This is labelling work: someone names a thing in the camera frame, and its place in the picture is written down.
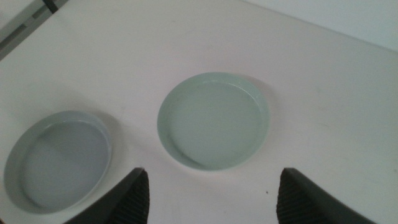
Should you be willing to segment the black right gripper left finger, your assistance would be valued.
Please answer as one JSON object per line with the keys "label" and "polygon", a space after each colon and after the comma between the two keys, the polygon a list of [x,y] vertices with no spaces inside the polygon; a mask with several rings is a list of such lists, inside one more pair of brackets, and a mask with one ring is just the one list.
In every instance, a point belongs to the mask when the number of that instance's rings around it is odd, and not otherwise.
{"label": "black right gripper left finger", "polygon": [[143,168],[135,168],[66,224],[147,224],[149,207],[148,173]]}

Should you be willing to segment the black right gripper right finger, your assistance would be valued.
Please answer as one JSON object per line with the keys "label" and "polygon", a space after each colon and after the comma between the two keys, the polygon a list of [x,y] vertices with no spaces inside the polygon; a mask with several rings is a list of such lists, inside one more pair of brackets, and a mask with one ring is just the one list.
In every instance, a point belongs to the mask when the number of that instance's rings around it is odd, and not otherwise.
{"label": "black right gripper right finger", "polygon": [[285,168],[280,175],[276,214],[283,224],[372,223],[295,168]]}

